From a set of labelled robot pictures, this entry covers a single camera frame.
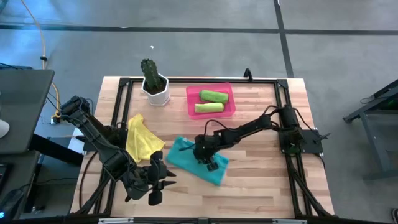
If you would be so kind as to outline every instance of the yellow power cord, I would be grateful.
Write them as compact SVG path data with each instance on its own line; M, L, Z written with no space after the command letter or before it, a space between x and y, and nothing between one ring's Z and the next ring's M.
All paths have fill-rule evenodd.
M42 46L43 46L43 57L45 57L45 41L44 41L44 35L42 32L42 29L40 28L40 24L39 22L36 21L35 17L33 16L32 12L29 10L29 8L26 6L24 0L21 0L21 2L23 3L23 5L25 6L27 12L29 12L30 16L32 17L33 21L35 22L35 25L37 26L37 28L39 29L40 32L40 38L42 39ZM42 59L42 68L43 70L45 69L45 60ZM54 115L51 116L51 119L53 119L54 117L59 118L60 117L60 96L58 93L58 88L57 86L54 84L54 82L51 83L51 85L53 86L54 90L55 90L55 96L57 97L57 109L54 112Z

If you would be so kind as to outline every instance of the wooden tabletop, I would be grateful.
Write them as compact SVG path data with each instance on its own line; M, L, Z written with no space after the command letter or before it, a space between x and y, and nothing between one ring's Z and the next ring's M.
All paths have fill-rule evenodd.
M95 110L96 118L104 125L111 122L120 77L104 77ZM292 105L313 126L313 120L305 90L304 80L288 79ZM194 83L170 83L171 100L165 107L151 106L141 92L141 83L132 89L128 118L140 113L144 124L156 136L166 142L164 157L168 154L177 135L190 140L203 133L206 120L191 120L187 114L185 88ZM236 112L230 118L217 119L228 127L237 127L257 119L268 105L276 105L273 85L232 84ZM119 113L124 108L123 92ZM278 117L272 120L279 123ZM215 123L208 125L208 133L220 129ZM213 217L213 218L293 218L289 180L284 156L280 153L275 131L262 131L247 138L231 149L220 153L229 158L229 165L221 186L214 186L171 164L166 164L176 177L176 184L163 190L163 202L151 207L147 195L137 201L124 202L126 191L121 182L116 185L112 216L129 217ZM85 156L78 183L91 154ZM308 188L330 213L333 213L330 193L321 160L311 154L303 154L303 164ZM98 185L101 163L95 158L90 164L83 184L83 203ZM301 191L298 190L300 208L304 212ZM71 212L78 210L79 184L76 187ZM101 211L106 205L108 189L104 191Z

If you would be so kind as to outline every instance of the pink plastic bin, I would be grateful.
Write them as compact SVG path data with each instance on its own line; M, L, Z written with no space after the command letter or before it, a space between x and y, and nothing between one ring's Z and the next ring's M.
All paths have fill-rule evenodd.
M200 100L199 92L202 90L212 90L228 94L228 102L224 105L223 112L217 113L195 113L195 103L211 103L210 101ZM191 119L210 119L232 116L235 113L235 101L230 83L217 83L210 85L188 86L187 89L188 115Z

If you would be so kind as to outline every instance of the teal cloth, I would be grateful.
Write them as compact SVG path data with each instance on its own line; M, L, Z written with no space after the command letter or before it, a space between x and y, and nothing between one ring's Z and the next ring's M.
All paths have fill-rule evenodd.
M200 164L198 160L195 159L195 156L193 155L194 146L192 146L192 144L194 144L194 142L188 141L181 136L177 136L169 154L166 156L166 161L194 174L205 181L220 186L229 160L226 157L216 153L213 156L213 159L215 162L217 162L218 169L210 172L207 169L207 165ZM192 146L192 148L180 151L181 148L188 146Z

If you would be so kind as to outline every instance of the concrete floor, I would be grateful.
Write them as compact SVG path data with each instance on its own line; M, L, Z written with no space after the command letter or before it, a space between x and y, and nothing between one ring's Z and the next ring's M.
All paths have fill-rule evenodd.
M43 24L135 27L277 29L272 0L25 0ZM280 0L287 29L398 30L393 0ZM20 1L10 0L0 22L32 22ZM0 30L0 62L40 68L36 30ZM61 100L98 99L105 75L140 75L153 58L163 75L286 77L279 34L45 31L48 68L55 70ZM363 182L377 171L362 125L342 117L359 100L398 75L398 38L381 35L287 35L294 75L304 78L316 126L331 133L323 142L333 206L345 218L392 222L398 179ZM53 108L44 106L49 122ZM36 133L64 136L72 126L44 125Z

